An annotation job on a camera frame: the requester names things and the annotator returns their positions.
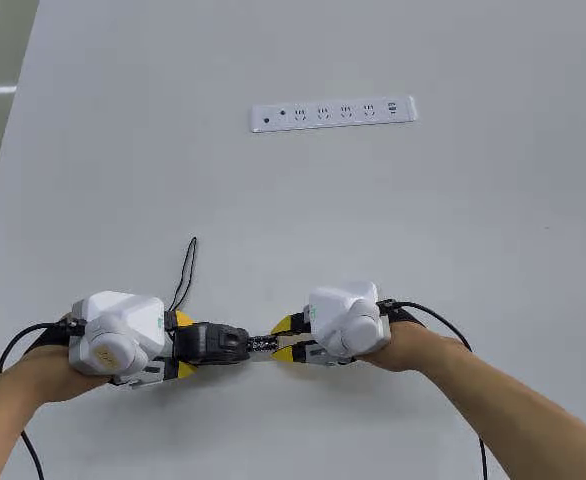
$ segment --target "cable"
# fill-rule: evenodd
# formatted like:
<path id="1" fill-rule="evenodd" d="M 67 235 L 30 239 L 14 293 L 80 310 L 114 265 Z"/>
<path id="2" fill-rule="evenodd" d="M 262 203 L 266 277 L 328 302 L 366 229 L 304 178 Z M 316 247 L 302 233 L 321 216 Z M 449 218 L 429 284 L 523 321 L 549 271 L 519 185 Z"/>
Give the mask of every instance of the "cable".
<path id="1" fill-rule="evenodd" d="M 177 310 L 182 306 L 184 300 L 186 300 L 186 296 L 189 293 L 191 288 L 191 283 L 193 282 L 193 269 L 195 268 L 195 258 L 197 257 L 197 237 L 193 237 L 189 242 L 189 246 L 186 249 L 186 255 L 184 255 L 184 263 L 182 264 L 182 275 L 180 277 L 180 281 L 175 288 L 175 295 L 173 296 L 173 301 L 171 302 L 171 306 L 169 307 L 169 311 Z M 186 288 L 178 301 L 178 296 L 180 294 L 180 289 L 182 285 L 184 285 L 184 280 L 186 278 L 186 270 L 187 266 L 189 265 L 189 258 L 191 259 L 191 267 L 189 268 L 189 279 L 186 283 Z"/>
<path id="2" fill-rule="evenodd" d="M 466 340 L 464 335 L 462 335 L 462 333 L 457 329 L 457 327 L 455 327 L 455 325 L 453 325 L 451 322 L 449 322 L 446 318 L 444 318 L 442 315 L 438 314 L 437 312 L 434 312 L 430 308 L 425 307 L 423 305 L 420 305 L 419 303 L 414 303 L 414 302 L 396 302 L 393 304 L 393 306 L 394 307 L 415 308 L 416 310 L 421 310 L 422 312 L 429 314 L 433 318 L 436 318 L 437 320 L 442 322 L 446 327 L 448 327 L 457 336 L 457 338 L 460 339 L 460 341 L 464 344 L 464 346 L 466 347 L 466 349 L 469 352 L 473 352 L 471 345 Z M 489 472 L 488 472 L 488 468 L 486 465 L 486 447 L 484 446 L 484 442 L 482 441 L 482 438 L 480 438 L 478 436 L 478 439 L 480 441 L 480 455 L 482 457 L 482 478 L 483 478 L 483 480 L 488 480 Z"/>
<path id="3" fill-rule="evenodd" d="M 55 323 L 36 323 L 35 325 L 31 325 L 30 327 L 25 328 L 20 333 L 18 333 L 15 337 L 13 337 L 13 339 L 9 342 L 9 344 L 4 349 L 4 352 L 2 352 L 2 356 L 0 356 L 0 374 L 4 371 L 4 362 L 6 362 L 6 358 L 9 356 L 9 353 L 11 353 L 11 350 L 13 350 L 13 347 L 15 347 L 17 342 L 19 342 L 22 339 L 22 337 L 24 337 L 24 336 L 28 335 L 29 333 L 34 332 L 36 330 L 54 327 L 55 325 L 56 325 Z M 31 440 L 29 439 L 29 437 L 25 431 L 22 431 L 20 436 L 22 437 L 22 440 L 24 440 L 24 445 L 26 445 L 26 449 L 31 454 L 31 458 L 33 459 L 33 463 L 35 464 L 35 468 L 37 470 L 38 478 L 40 480 L 44 480 L 44 472 L 42 471 L 42 464 L 40 463 L 40 459 L 37 456 L 37 452 L 35 451 L 35 447 L 33 447 L 33 444 L 31 443 Z"/>

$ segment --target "power strip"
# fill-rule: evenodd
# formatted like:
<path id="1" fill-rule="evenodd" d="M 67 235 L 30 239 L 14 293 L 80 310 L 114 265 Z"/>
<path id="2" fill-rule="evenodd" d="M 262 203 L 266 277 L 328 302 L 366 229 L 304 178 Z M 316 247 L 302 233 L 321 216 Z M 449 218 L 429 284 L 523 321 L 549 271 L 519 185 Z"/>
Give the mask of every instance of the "power strip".
<path id="1" fill-rule="evenodd" d="M 406 123 L 417 120 L 413 97 L 256 105 L 251 110 L 254 133 L 307 128 Z"/>

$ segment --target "white device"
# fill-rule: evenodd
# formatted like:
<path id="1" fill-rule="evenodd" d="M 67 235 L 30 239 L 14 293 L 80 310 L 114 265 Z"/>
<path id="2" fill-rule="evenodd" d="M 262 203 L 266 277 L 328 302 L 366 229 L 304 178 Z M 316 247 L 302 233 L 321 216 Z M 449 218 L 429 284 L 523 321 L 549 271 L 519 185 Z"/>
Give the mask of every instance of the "white device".
<path id="1" fill-rule="evenodd" d="M 69 342 L 69 362 L 84 374 L 132 375 L 164 349 L 164 303 L 159 298 L 100 292 L 76 302 L 71 313 L 86 321 L 84 335 Z"/>
<path id="2" fill-rule="evenodd" d="M 406 123 L 415 120 L 417 110 L 410 95 L 256 105 L 251 109 L 251 131 L 254 133 Z"/>
<path id="3" fill-rule="evenodd" d="M 387 317 L 380 317 L 377 287 L 351 282 L 316 288 L 309 295 L 309 319 L 315 341 L 331 355 L 355 357 L 379 350 L 391 340 Z"/>

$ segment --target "white table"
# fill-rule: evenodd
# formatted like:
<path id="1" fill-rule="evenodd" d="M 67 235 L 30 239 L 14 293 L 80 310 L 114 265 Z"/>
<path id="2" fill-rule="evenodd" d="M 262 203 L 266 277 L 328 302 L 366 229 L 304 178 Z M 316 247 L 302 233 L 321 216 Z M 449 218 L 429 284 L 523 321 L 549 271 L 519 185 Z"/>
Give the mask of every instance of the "white table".
<path id="1" fill-rule="evenodd" d="M 254 135 L 254 103 L 421 120 Z M 586 2 L 41 0 L 0 155 L 0 351 L 113 289 L 266 332 L 373 279 L 586 420 Z M 479 478 L 413 374 L 261 363 L 43 409 L 47 479 Z M 504 478 L 491 460 L 491 478 Z M 19 445 L 6 479 L 36 478 Z"/>

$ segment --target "human hand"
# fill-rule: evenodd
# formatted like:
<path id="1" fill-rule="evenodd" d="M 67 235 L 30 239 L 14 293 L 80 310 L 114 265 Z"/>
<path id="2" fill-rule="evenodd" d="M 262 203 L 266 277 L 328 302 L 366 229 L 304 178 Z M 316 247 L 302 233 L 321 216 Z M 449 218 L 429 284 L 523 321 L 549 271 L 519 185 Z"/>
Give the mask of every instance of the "human hand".
<path id="1" fill-rule="evenodd" d="M 417 323 L 392 323 L 389 344 L 362 356 L 361 360 L 392 372 L 423 372 L 428 362 L 441 353 L 442 347 L 451 344 L 459 344 L 463 348 L 457 340 L 438 335 Z"/>
<path id="2" fill-rule="evenodd" d="M 110 380 L 75 370 L 69 364 L 69 349 L 58 345 L 34 348 L 2 375 L 19 379 L 39 404 L 70 400 Z"/>

